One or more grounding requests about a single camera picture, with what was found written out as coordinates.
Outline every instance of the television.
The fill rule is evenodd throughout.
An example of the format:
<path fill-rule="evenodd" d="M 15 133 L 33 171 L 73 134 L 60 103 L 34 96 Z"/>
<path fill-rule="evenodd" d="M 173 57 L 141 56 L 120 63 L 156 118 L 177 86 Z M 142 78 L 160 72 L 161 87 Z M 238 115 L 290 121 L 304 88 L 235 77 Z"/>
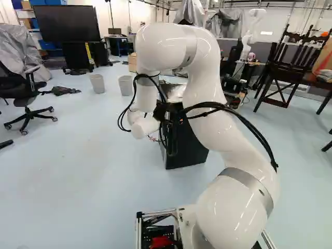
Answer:
<path fill-rule="evenodd" d="M 100 42 L 97 15 L 87 5 L 33 6 L 41 36 L 46 42 Z"/>

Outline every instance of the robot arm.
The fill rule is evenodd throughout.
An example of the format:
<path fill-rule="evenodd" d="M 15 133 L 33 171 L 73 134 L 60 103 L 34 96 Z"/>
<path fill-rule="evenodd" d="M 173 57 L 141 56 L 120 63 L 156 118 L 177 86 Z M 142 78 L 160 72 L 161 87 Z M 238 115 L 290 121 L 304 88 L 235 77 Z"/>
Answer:
<path fill-rule="evenodd" d="M 136 54 L 138 74 L 154 77 L 160 70 L 186 68 L 184 108 L 202 102 L 226 104 L 219 77 L 219 45 L 209 31 L 170 23 L 147 25 L 136 35 Z M 139 78 L 135 108 L 153 112 L 157 93 L 152 80 Z M 187 116 L 211 110 L 193 109 Z M 159 125 L 152 117 L 136 117 L 131 123 L 137 137 Z M 251 248 L 279 197 L 276 172 L 227 112 L 189 119 L 189 123 L 202 145 L 219 151 L 226 165 L 196 203 L 197 225 L 215 249 Z"/>

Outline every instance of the dark wooden chair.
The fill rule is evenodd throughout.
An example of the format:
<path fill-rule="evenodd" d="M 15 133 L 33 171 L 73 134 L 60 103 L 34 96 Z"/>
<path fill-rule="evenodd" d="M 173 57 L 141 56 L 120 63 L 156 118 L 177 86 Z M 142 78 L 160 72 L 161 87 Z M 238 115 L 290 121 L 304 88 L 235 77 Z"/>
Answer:
<path fill-rule="evenodd" d="M 322 148 L 322 152 L 327 152 L 329 149 L 331 149 L 331 147 L 332 147 L 332 141 Z"/>
<path fill-rule="evenodd" d="M 263 73 L 260 75 L 253 88 L 257 88 L 257 93 L 255 98 L 258 97 L 261 89 L 264 87 L 258 102 L 255 106 L 254 112 L 257 112 L 262 102 L 276 105 L 283 108 L 288 108 L 291 99 L 301 83 L 303 76 L 306 72 L 310 71 L 318 58 L 321 50 L 325 46 L 327 40 L 330 37 L 332 29 L 329 31 L 328 36 L 311 36 L 310 31 L 313 25 L 310 26 L 308 32 L 304 35 L 299 35 L 296 33 L 288 32 L 289 24 L 286 26 L 285 31 L 282 34 L 279 44 L 272 44 L 269 59 L 266 63 Z M 296 52 L 290 63 L 283 62 L 283 59 L 286 55 L 288 44 L 283 42 L 284 37 L 289 36 L 290 40 L 294 42 L 302 41 L 302 44 L 298 46 Z M 314 48 L 310 42 L 322 42 L 320 48 Z M 281 87 L 279 81 L 287 82 L 288 85 Z M 267 95 L 273 81 L 277 87 L 277 91 Z M 288 99 L 285 99 L 283 95 L 283 90 L 293 87 Z M 269 97 L 279 93 L 282 101 L 274 100 Z"/>
<path fill-rule="evenodd" d="M 4 101 L 6 102 L 7 105 L 9 105 L 8 101 L 6 99 L 4 99 Z"/>

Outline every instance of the white trash bin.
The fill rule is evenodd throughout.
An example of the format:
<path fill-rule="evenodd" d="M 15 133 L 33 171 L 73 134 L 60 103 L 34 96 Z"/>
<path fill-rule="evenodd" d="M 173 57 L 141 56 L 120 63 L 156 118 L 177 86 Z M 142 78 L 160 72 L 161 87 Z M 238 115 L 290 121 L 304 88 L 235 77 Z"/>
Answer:
<path fill-rule="evenodd" d="M 105 92 L 105 83 L 104 78 L 100 74 L 90 75 L 90 81 L 92 83 L 92 87 L 95 93 L 103 93 Z"/>
<path fill-rule="evenodd" d="M 130 75 L 124 75 L 119 78 L 119 86 L 122 96 L 133 94 L 133 80 Z"/>

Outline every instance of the gray tarp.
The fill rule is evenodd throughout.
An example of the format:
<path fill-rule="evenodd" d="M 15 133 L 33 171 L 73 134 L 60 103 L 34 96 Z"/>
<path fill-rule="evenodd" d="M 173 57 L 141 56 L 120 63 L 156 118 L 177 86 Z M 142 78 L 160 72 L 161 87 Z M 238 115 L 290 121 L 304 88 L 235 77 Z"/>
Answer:
<path fill-rule="evenodd" d="M 216 37 L 240 38 L 246 32 L 244 18 L 242 9 L 219 9 L 206 21 L 205 28 Z"/>
<path fill-rule="evenodd" d="M 11 72 L 21 74 L 43 63 L 36 45 L 24 26 L 0 23 L 0 61 Z M 43 65 L 34 72 L 35 81 L 48 81 L 51 73 Z"/>
<path fill-rule="evenodd" d="M 173 23 L 186 20 L 195 26 L 204 26 L 204 9 L 199 0 L 183 0 L 181 7 L 177 10 Z"/>

